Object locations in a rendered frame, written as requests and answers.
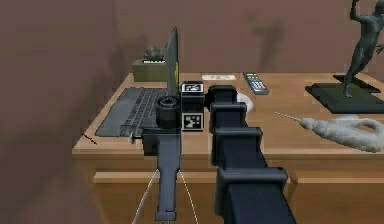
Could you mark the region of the grey remote control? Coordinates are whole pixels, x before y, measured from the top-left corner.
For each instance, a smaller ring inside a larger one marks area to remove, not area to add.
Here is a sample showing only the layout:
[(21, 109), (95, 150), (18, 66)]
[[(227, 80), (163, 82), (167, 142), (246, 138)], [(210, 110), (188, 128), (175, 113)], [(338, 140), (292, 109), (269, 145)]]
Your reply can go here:
[(269, 90), (266, 88), (266, 86), (256, 73), (244, 72), (243, 77), (255, 95), (269, 94)]

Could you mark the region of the gray laptop with yellow star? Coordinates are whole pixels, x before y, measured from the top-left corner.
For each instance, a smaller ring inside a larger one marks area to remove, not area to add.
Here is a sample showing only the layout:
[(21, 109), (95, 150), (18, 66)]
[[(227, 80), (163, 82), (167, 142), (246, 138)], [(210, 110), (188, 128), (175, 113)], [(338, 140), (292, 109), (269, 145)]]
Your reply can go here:
[(126, 88), (111, 106), (95, 135), (101, 137), (129, 136), (139, 133), (155, 114), (156, 101), (179, 92), (178, 31), (174, 27), (165, 46), (167, 88)]

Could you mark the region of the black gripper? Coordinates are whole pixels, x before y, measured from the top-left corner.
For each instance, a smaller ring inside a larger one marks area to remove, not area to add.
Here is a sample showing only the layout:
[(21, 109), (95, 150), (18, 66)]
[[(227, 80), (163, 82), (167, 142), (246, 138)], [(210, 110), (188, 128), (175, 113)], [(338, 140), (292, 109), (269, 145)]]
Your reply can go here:
[(183, 181), (195, 224), (199, 224), (198, 216), (181, 164), (181, 124), (180, 101), (176, 96), (164, 96), (155, 104), (154, 127), (144, 127), (140, 135), (130, 133), (131, 143), (141, 139), (145, 156), (157, 157), (157, 168), (150, 178), (131, 224), (137, 224), (145, 200), (151, 190), (156, 176), (159, 174), (158, 205), (155, 220), (171, 222), (176, 220), (176, 180), (179, 172)]

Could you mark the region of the grey plant in olive box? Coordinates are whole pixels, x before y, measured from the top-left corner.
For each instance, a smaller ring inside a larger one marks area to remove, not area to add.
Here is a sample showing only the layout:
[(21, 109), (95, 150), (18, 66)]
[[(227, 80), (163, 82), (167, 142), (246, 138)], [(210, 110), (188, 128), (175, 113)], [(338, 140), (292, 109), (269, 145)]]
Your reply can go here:
[(166, 63), (163, 51), (152, 45), (147, 48), (140, 59), (132, 63), (135, 82), (165, 82)]

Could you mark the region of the white paper card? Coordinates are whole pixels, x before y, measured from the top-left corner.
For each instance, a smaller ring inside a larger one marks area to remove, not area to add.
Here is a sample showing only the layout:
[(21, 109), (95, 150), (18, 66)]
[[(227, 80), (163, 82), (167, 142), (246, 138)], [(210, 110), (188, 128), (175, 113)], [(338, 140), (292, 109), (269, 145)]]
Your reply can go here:
[(233, 74), (204, 74), (201, 76), (202, 80), (205, 81), (226, 81), (226, 80), (236, 80), (236, 76)]

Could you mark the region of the brown wooden desk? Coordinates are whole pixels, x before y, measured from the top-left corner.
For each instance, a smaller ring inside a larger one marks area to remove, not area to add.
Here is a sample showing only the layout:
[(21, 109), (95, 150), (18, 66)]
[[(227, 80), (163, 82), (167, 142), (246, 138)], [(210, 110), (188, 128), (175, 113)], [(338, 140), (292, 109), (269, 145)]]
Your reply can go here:
[[(264, 132), (262, 150), (272, 166), (292, 176), (286, 190), (298, 224), (384, 224), (384, 150), (366, 153), (326, 141), (296, 121), (277, 115), (330, 119), (305, 87), (330, 83), (330, 73), (264, 73), (266, 96), (254, 96), (247, 115), (251, 126)], [(156, 169), (139, 142), (126, 137), (99, 137), (104, 108), (72, 149), (105, 224), (131, 224), (141, 197)], [(208, 131), (182, 135), (182, 164), (199, 224), (223, 224), (214, 213), (216, 169), (210, 163)], [(157, 180), (148, 193), (137, 224), (159, 224)], [(195, 224), (181, 179), (177, 181), (177, 219), (173, 224)]]

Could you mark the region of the white round dish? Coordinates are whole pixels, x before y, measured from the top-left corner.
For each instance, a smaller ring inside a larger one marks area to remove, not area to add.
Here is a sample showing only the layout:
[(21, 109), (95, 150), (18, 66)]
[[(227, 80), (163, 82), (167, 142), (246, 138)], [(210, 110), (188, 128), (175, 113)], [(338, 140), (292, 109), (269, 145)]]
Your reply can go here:
[(238, 93), (237, 94), (237, 101), (245, 103), (247, 106), (248, 112), (250, 112), (253, 109), (254, 104), (253, 104), (252, 100), (247, 95), (242, 94), (242, 93)]

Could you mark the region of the dark figure statue on base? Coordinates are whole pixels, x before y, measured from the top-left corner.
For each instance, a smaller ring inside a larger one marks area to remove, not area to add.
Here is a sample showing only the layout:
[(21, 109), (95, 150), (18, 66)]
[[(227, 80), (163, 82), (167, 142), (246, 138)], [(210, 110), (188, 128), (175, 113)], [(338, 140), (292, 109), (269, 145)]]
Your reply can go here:
[(384, 50), (378, 44), (384, 29), (384, 0), (378, 0), (370, 15), (358, 15), (359, 0), (352, 0), (350, 19), (361, 25), (361, 36), (357, 42), (348, 71), (342, 83), (313, 83), (306, 91), (332, 114), (384, 114), (384, 100), (372, 95), (352, 82), (372, 60), (375, 53)]

